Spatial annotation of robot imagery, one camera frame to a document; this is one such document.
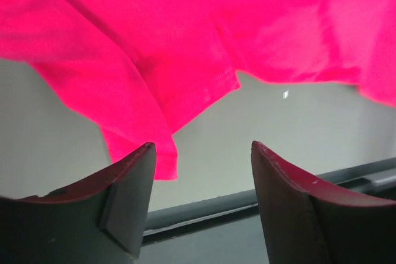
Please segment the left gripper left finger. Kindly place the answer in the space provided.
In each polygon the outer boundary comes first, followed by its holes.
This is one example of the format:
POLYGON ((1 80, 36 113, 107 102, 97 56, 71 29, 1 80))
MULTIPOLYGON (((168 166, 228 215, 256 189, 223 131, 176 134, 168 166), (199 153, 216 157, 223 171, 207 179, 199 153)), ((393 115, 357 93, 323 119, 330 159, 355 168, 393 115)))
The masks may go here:
POLYGON ((2 263, 133 263, 140 255, 156 165, 146 143, 43 197, 1 198, 2 263))

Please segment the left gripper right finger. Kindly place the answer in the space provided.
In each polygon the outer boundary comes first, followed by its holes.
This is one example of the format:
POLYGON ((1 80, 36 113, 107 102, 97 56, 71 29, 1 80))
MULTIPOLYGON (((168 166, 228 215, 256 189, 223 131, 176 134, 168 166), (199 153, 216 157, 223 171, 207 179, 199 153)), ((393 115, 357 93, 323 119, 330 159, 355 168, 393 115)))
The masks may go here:
POLYGON ((257 141, 251 164, 270 263, 395 262, 395 168, 332 183, 257 141))

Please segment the magenta t shirt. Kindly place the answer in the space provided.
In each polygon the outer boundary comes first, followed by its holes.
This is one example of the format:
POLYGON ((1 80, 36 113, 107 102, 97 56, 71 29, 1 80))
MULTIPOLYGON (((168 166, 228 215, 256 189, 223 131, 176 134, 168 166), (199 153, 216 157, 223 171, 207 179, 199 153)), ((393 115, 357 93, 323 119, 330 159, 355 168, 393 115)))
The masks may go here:
POLYGON ((395 0, 1 0, 1 57, 29 63, 98 124, 113 161, 157 147, 239 88, 341 83, 395 104, 395 0))

